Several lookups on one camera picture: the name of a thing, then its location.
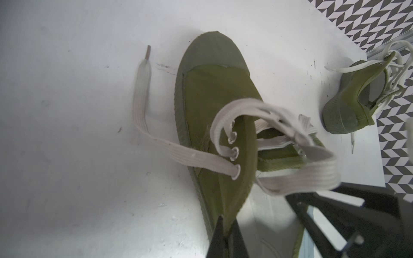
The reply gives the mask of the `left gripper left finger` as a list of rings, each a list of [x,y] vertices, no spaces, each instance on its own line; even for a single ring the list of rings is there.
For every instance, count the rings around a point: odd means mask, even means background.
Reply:
[[[223,217],[219,216],[206,258],[227,258],[227,242],[224,236]]]

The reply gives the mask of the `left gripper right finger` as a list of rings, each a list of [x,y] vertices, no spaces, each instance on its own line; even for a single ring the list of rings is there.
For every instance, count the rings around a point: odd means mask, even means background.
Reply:
[[[388,189],[342,183],[334,192],[364,200],[347,204],[315,192],[294,193],[286,200],[324,258],[410,258],[413,255],[413,205]],[[307,208],[313,206],[346,240],[337,250]]]

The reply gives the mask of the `green shoe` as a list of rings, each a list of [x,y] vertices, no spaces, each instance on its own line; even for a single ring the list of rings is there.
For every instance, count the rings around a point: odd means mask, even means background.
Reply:
[[[134,125],[188,167],[209,237],[222,222],[228,243],[224,257],[236,252],[239,230],[244,255],[298,258],[308,241],[286,197],[331,190],[341,182],[337,157],[317,138],[310,118],[265,103],[239,48],[219,32],[199,35],[179,64],[174,91],[178,143],[148,130],[151,77],[146,56],[134,87]]]
[[[360,60],[346,68],[337,68],[341,82],[336,95],[322,110],[325,129],[331,134],[355,133],[375,124],[375,116],[395,97],[402,94],[413,57],[404,61],[400,51],[389,44],[378,59]]]

